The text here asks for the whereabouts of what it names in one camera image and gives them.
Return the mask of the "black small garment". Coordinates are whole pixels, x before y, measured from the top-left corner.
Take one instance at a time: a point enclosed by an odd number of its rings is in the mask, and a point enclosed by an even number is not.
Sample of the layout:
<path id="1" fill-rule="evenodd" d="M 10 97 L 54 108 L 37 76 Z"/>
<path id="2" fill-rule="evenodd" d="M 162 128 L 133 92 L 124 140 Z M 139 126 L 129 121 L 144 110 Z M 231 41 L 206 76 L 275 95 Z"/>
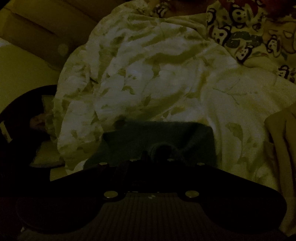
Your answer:
<path id="1" fill-rule="evenodd" d="M 114 131 L 102 135 L 83 170 L 135 177 L 198 166 L 217 168 L 211 127 L 197 122 L 119 120 Z"/>

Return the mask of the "beige folded garment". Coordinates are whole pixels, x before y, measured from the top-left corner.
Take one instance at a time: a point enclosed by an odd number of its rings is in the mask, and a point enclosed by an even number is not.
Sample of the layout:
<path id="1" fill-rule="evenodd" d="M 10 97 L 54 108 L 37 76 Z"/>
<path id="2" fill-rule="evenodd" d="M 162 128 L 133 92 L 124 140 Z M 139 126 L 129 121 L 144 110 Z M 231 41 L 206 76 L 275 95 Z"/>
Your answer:
<path id="1" fill-rule="evenodd" d="M 295 103 L 269 116 L 264 124 L 273 144 L 280 191 L 287 202 L 281 229 L 288 236 L 295 235 Z"/>

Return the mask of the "white leaf-print duvet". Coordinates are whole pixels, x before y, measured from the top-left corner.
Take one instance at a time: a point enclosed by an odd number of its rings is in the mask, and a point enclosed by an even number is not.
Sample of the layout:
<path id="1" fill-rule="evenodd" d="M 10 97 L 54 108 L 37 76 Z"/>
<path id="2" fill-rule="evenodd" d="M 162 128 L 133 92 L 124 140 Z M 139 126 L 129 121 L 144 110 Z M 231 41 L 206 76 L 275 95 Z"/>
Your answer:
<path id="1" fill-rule="evenodd" d="M 213 129 L 220 169 L 280 189 L 264 121 L 295 103 L 295 83 L 239 64 L 208 36 L 205 13 L 148 10 L 118 6 L 66 61 L 53 108 L 63 174 L 81 170 L 120 118 L 194 121 Z"/>

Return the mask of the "cartoon monkey print blanket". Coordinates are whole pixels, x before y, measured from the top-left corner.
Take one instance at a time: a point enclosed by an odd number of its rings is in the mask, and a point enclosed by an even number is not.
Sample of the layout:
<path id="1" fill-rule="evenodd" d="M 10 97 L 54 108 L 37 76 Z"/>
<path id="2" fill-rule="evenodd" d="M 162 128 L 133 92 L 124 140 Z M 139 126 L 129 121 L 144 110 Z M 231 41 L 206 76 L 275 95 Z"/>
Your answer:
<path id="1" fill-rule="evenodd" d="M 149 1 L 159 18 L 206 14 L 208 36 L 246 67 L 295 83 L 295 1 Z"/>

